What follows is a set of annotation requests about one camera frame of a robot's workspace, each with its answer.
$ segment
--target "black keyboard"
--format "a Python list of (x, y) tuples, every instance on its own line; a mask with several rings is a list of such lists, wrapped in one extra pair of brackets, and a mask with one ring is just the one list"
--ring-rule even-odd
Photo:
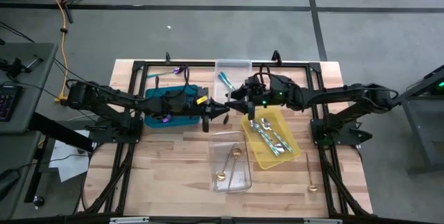
[(9, 121), (21, 91), (20, 86), (3, 85), (0, 87), (0, 121)]

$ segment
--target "grey floor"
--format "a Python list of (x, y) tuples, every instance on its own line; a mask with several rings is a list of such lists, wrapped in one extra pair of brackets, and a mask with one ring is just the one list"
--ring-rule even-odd
[[(52, 0), (0, 0), (52, 3)], [(316, 0), (318, 6), (444, 7), (444, 0)], [(308, 0), (86, 0), (85, 3), (151, 5), (308, 6)], [(285, 60), (319, 60), (310, 12), (103, 11), (76, 10), (68, 25), (69, 68), (107, 84), (116, 58), (248, 58), (268, 60), (277, 49)], [(338, 61), (344, 82), (379, 83), (403, 92), (443, 64), (444, 14), (321, 13), (327, 58)], [(0, 9), (0, 20), (36, 42), (60, 43), (57, 10)], [(0, 29), (8, 42), (25, 42)], [(62, 73), (53, 68), (46, 89), (58, 94)], [(38, 111), (57, 120), (78, 116), (44, 95)], [(402, 109), (363, 117), (363, 129), (374, 134), (362, 155), (374, 212), (383, 217), (444, 222), (444, 173), (409, 177), (406, 169), (421, 165), (419, 144)], [(15, 218), (72, 213), (81, 177), (46, 193), (46, 205), (35, 211), (21, 206)]]

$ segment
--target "wooden table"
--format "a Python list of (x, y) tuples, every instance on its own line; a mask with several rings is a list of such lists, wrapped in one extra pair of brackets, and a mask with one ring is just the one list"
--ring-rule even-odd
[[(127, 91), (133, 61), (116, 60), (110, 86)], [(321, 62), (321, 67), (326, 87), (343, 85), (338, 62)], [(170, 70), (170, 67), (150, 67), (148, 72), (154, 74)], [(213, 95), (214, 68), (190, 67), (190, 72), (190, 84), (208, 87), (210, 95)], [(303, 69), (272, 68), (271, 72), (288, 76), (301, 87), (307, 86)], [(183, 76), (160, 77), (160, 87), (183, 83)], [(154, 79), (148, 79), (146, 88), (153, 87)], [(347, 103), (333, 103), (329, 109), (335, 113), (347, 106)], [(213, 120), (209, 133), (202, 132), (201, 124), (164, 129), (145, 127), (135, 149), (125, 215), (327, 217), (318, 151), (309, 131), (311, 110), (294, 112), (283, 107), (282, 113), (302, 155), (263, 171), (249, 150), (253, 185), (245, 193), (213, 192), (207, 161), (209, 136), (220, 131), (241, 130), (240, 113), (231, 110), (230, 122), (226, 126), (222, 124), (223, 116)], [(110, 179), (115, 148), (115, 144), (105, 144), (92, 158), (85, 183), (87, 206), (99, 196)], [(344, 184), (361, 206), (372, 212), (364, 171), (356, 150), (347, 146), (337, 149)], [(319, 188), (317, 193), (307, 192), (309, 177), (305, 153), (309, 154), (313, 181)], [(116, 189), (115, 199), (119, 190), (120, 185)], [(339, 211), (338, 194), (333, 182), (332, 190)]]

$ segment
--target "white paper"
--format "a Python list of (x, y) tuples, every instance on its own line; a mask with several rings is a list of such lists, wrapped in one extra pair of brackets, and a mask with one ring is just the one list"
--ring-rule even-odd
[[(89, 135), (89, 131), (86, 130), (76, 130), (76, 132), (86, 137)], [(89, 157), (86, 152), (79, 154), (77, 148), (71, 147), (62, 143), (61, 141), (56, 140), (53, 153), (51, 155), (51, 160), (63, 159), (68, 155), (72, 156), (64, 160), (52, 161), (49, 163), (50, 168), (58, 168), (61, 182), (88, 171)]]

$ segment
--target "yellow tray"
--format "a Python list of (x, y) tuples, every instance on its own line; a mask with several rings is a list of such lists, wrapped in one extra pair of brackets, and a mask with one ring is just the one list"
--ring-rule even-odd
[[(273, 130), (276, 131), (288, 143), (288, 145), (290, 145), (290, 147), (292, 147), (293, 152), (289, 152), (286, 149), (285, 152), (280, 153), (279, 156), (275, 156), (270, 147), (268, 147), (266, 142), (262, 139), (261, 135), (251, 129), (248, 117), (243, 116), (241, 120), (242, 128), (245, 131), (247, 140), (251, 145), (259, 166), (262, 169), (269, 169), (273, 166), (299, 156), (299, 145), (293, 138), (293, 134), (291, 134), (291, 131), (287, 126), (284, 117), (282, 116), (280, 108), (268, 107), (266, 109), (264, 108), (257, 110), (255, 112), (256, 122), (261, 124), (262, 117), (266, 118), (271, 123), (271, 127), (273, 128)], [(271, 139), (273, 139), (275, 143), (279, 142), (276, 136), (270, 130), (266, 130), (266, 133), (271, 137)]]

